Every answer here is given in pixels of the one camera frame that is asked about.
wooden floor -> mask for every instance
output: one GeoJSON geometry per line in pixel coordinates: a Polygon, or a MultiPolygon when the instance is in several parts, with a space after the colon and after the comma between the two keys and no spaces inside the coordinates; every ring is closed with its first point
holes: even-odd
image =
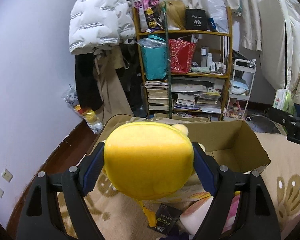
{"type": "MultiPolygon", "coordinates": [[[[51,154],[40,168],[40,171],[45,171],[47,174],[66,171],[70,166],[76,165],[87,152],[92,150],[96,139],[97,135],[90,130],[85,121],[82,121],[51,154]]],[[[30,185],[31,183],[15,206],[7,225],[7,232],[13,239],[16,239],[21,210],[30,185]]]]}

yellow toy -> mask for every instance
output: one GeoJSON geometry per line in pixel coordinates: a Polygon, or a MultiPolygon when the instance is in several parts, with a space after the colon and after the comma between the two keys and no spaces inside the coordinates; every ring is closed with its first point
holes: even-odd
{"type": "Polygon", "coordinates": [[[152,211],[142,200],[166,197],[183,187],[194,173],[194,151],[184,125],[127,123],[105,141],[104,172],[115,188],[142,206],[150,226],[152,211]]]}

blue gripper pad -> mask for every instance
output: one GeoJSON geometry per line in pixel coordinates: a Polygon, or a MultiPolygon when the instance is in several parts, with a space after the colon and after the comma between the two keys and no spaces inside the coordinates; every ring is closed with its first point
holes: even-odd
{"type": "Polygon", "coordinates": [[[92,154],[84,157],[79,164],[79,184],[81,185],[81,192],[86,196],[94,189],[97,179],[101,173],[105,163],[103,159],[103,148],[105,143],[99,142],[92,154]]]}
{"type": "Polygon", "coordinates": [[[205,154],[197,142],[192,143],[194,150],[193,167],[205,191],[215,197],[218,191],[219,165],[205,154]]]}

yellow tassel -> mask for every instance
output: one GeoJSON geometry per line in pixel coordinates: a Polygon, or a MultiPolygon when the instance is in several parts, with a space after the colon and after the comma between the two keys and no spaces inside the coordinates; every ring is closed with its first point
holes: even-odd
{"type": "Polygon", "coordinates": [[[140,205],[140,207],[142,208],[144,214],[146,215],[147,219],[148,219],[148,223],[149,223],[149,226],[151,227],[156,227],[157,226],[157,218],[155,216],[155,213],[149,209],[147,209],[143,202],[141,200],[135,200],[137,201],[137,203],[140,205]]]}

bookshelf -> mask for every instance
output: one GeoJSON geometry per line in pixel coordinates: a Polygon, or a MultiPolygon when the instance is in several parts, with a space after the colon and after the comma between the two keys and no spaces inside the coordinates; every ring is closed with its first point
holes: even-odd
{"type": "MultiPolygon", "coordinates": [[[[231,74],[231,67],[232,67],[232,41],[233,41],[233,33],[232,33],[232,16],[231,16],[231,9],[230,7],[226,8],[227,10],[227,16],[228,16],[228,27],[229,27],[229,33],[217,33],[217,32],[210,32],[210,31],[196,31],[196,30],[169,30],[169,34],[174,34],[174,35],[180,35],[184,36],[184,34],[206,34],[206,35],[213,35],[213,36],[218,36],[220,37],[220,49],[214,50],[214,53],[220,54],[221,62],[224,64],[227,64],[227,72],[225,75],[218,75],[218,74],[213,74],[213,73],[185,73],[185,74],[174,74],[172,73],[171,76],[188,76],[188,77],[211,77],[211,78],[220,78],[220,79],[225,79],[224,87],[223,90],[221,91],[221,114],[219,115],[219,120],[223,120],[223,111],[225,109],[227,100],[228,100],[228,87],[229,87],[229,82],[230,82],[230,74],[231,74]]],[[[145,38],[147,35],[150,34],[165,34],[165,31],[155,31],[153,33],[142,33],[140,30],[140,21],[139,21],[139,16],[135,8],[133,8],[133,20],[134,24],[136,27],[136,40],[140,40],[142,38],[145,38]]],[[[143,93],[145,98],[147,98],[147,91],[145,87],[145,83],[147,81],[146,79],[146,74],[145,70],[143,67],[143,61],[142,61],[142,54],[141,54],[141,48],[138,46],[138,55],[139,55],[139,61],[140,61],[140,66],[141,66],[141,75],[142,75],[142,82],[143,82],[143,93]]],[[[154,112],[154,110],[149,110],[148,107],[148,100],[146,100],[146,108],[147,108],[147,113],[148,115],[150,114],[150,111],[154,112]]],[[[173,112],[195,112],[195,113],[203,113],[200,110],[177,110],[173,109],[172,106],[172,111],[173,112]]]]}

